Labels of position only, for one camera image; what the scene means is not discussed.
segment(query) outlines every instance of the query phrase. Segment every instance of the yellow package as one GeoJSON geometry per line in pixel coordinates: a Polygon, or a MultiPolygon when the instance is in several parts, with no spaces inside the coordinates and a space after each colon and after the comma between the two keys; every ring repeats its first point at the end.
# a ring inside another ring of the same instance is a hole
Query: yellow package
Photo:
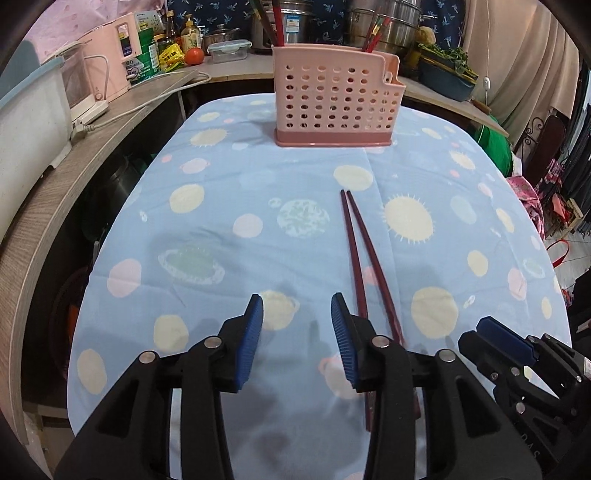
{"type": "Polygon", "coordinates": [[[158,62],[163,72],[171,72],[179,66],[182,67],[184,65],[184,55],[181,47],[173,43],[158,56],[158,62]]]}

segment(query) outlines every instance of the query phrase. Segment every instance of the chopsticks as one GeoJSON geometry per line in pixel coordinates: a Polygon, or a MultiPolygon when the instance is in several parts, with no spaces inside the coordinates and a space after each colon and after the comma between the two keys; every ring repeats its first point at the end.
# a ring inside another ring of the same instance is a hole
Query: chopsticks
{"type": "Polygon", "coordinates": [[[376,280],[378,281],[379,292],[382,295],[382,301],[384,302],[384,308],[386,309],[386,317],[388,317],[388,323],[390,325],[392,339],[396,343],[399,343],[400,345],[404,346],[404,339],[402,338],[402,328],[400,326],[400,322],[398,321],[398,316],[396,315],[396,309],[394,308],[394,302],[392,301],[392,296],[390,295],[388,282],[386,282],[384,271],[382,270],[382,267],[379,264],[378,255],[375,252],[374,245],[371,241],[371,238],[369,237],[369,232],[367,228],[365,228],[365,223],[361,218],[361,213],[359,211],[359,208],[357,207],[357,204],[355,203],[355,199],[353,198],[353,194],[351,193],[351,191],[347,191],[347,198],[349,199],[351,208],[353,209],[353,214],[355,215],[355,219],[357,220],[359,230],[361,231],[361,237],[363,237],[365,248],[368,250],[369,260],[371,261],[371,265],[374,268],[374,274],[376,280]]]}
{"type": "MultiPolygon", "coordinates": [[[[355,215],[355,219],[357,220],[359,230],[361,231],[361,237],[363,238],[363,242],[365,243],[365,248],[367,248],[368,250],[369,259],[374,269],[376,279],[378,280],[378,288],[382,295],[382,301],[384,302],[386,316],[388,317],[388,323],[390,325],[390,330],[392,332],[392,338],[395,342],[398,342],[400,345],[404,346],[404,340],[402,338],[402,329],[400,327],[398,317],[396,316],[396,310],[394,309],[394,302],[392,301],[392,296],[390,295],[388,283],[386,282],[386,277],[384,276],[382,267],[379,264],[378,256],[375,252],[374,245],[371,241],[371,238],[369,237],[369,232],[365,227],[363,218],[361,217],[361,212],[359,211],[359,208],[355,203],[353,194],[350,191],[347,191],[347,193],[345,194],[345,191],[341,190],[340,202],[343,208],[343,216],[345,217],[345,227],[347,230],[349,253],[351,257],[351,264],[353,267],[353,281],[355,283],[355,297],[357,300],[357,316],[368,318],[368,306],[367,299],[365,297],[365,288],[363,286],[361,263],[359,262],[359,254],[357,252],[357,244],[355,242],[355,232],[353,231],[353,223],[351,221],[351,215],[349,213],[349,205],[347,203],[347,199],[349,199],[349,203],[351,204],[351,208],[353,209],[353,214],[355,215]]],[[[374,407],[375,392],[368,392],[365,394],[365,429],[368,432],[371,431],[371,426],[373,423],[374,407]]],[[[418,412],[420,413],[420,408],[418,407],[418,399],[415,395],[415,409],[417,408],[418,412]]]]}
{"type": "Polygon", "coordinates": [[[390,25],[391,21],[392,20],[390,19],[390,17],[384,18],[384,21],[379,26],[378,32],[374,35],[373,39],[369,42],[369,45],[368,45],[367,49],[365,50],[367,53],[372,53],[374,51],[374,48],[376,47],[376,45],[379,42],[379,39],[382,37],[382,32],[384,32],[384,30],[386,30],[388,25],[390,25]]]}
{"type": "Polygon", "coordinates": [[[365,51],[367,53],[373,52],[382,36],[382,33],[388,27],[388,25],[390,25],[391,21],[392,19],[390,19],[390,17],[378,15],[378,19],[375,21],[375,23],[372,23],[369,26],[365,41],[363,42],[363,47],[361,47],[361,51],[365,51]]]}
{"type": "Polygon", "coordinates": [[[251,4],[253,12],[257,15],[257,17],[261,21],[262,27],[265,30],[265,32],[267,33],[267,36],[269,37],[269,39],[271,40],[271,43],[274,46],[277,46],[278,45],[277,35],[275,34],[273,27],[271,26],[271,22],[269,21],[269,17],[267,16],[267,12],[265,12],[265,9],[262,6],[261,0],[248,0],[248,1],[251,4]]]}
{"type": "Polygon", "coordinates": [[[355,297],[357,299],[357,316],[368,317],[368,304],[365,298],[365,288],[363,287],[363,275],[361,273],[361,263],[359,262],[359,254],[357,253],[357,245],[355,243],[355,232],[353,231],[353,223],[351,222],[351,215],[349,213],[349,206],[347,205],[347,197],[345,191],[340,191],[340,202],[343,206],[343,215],[345,217],[345,227],[347,229],[347,239],[349,240],[349,253],[351,255],[351,264],[353,266],[353,280],[355,282],[355,297]]]}
{"type": "Polygon", "coordinates": [[[283,14],[279,0],[271,0],[273,5],[273,17],[275,17],[275,30],[277,31],[277,46],[285,47],[285,38],[283,35],[283,14]]]}

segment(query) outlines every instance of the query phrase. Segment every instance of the green bag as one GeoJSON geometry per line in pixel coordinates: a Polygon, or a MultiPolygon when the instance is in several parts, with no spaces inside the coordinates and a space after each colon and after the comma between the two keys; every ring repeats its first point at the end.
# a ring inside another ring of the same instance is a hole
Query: green bag
{"type": "Polygon", "coordinates": [[[511,146],[503,135],[488,127],[482,125],[473,135],[474,140],[490,157],[492,162],[496,165],[499,171],[505,176],[509,177],[513,171],[513,158],[511,155],[511,146]]]}

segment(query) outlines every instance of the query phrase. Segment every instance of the metal screw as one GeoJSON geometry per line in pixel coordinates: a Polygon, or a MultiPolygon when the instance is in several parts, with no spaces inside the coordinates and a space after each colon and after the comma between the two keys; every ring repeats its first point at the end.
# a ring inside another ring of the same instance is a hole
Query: metal screw
{"type": "Polygon", "coordinates": [[[139,356],[139,361],[142,362],[143,364],[151,364],[154,360],[156,360],[156,354],[154,352],[152,352],[151,350],[143,352],[139,356]]]}
{"type": "Polygon", "coordinates": [[[222,344],[222,339],[220,337],[207,337],[203,342],[206,348],[217,348],[222,344]]]}
{"type": "Polygon", "coordinates": [[[451,350],[443,349],[439,352],[439,358],[444,362],[451,363],[456,359],[456,354],[451,350]]]}
{"type": "Polygon", "coordinates": [[[384,337],[383,335],[376,335],[371,339],[371,342],[378,348],[386,348],[388,345],[390,345],[390,339],[388,337],[384,337]]]}

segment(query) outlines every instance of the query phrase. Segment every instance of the blue patterned curtain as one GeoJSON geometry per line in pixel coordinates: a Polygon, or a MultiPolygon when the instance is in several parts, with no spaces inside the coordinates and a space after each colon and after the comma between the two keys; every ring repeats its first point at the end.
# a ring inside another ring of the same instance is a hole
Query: blue patterned curtain
{"type": "MultiPolygon", "coordinates": [[[[177,25],[184,28],[184,16],[193,14],[196,25],[205,25],[213,31],[219,24],[240,28],[245,36],[251,31],[251,8],[245,0],[167,0],[168,8],[174,10],[177,25]]],[[[345,0],[314,0],[312,42],[343,43],[345,0]]]]}
{"type": "Polygon", "coordinates": [[[466,14],[465,0],[423,0],[423,13],[436,15],[435,20],[425,20],[422,25],[431,27],[441,48],[459,47],[466,14]]]}
{"type": "MultiPolygon", "coordinates": [[[[251,31],[251,8],[246,0],[167,0],[168,8],[173,9],[180,28],[184,26],[184,16],[193,14],[197,25],[205,25],[213,31],[219,24],[229,28],[240,28],[246,37],[251,31]]],[[[460,44],[465,0],[423,0],[423,12],[436,15],[436,20],[425,20],[423,25],[431,27],[442,48],[457,47],[460,44]]],[[[343,43],[345,30],[346,0],[313,0],[314,19],[312,20],[311,41],[314,43],[343,43]]]]}

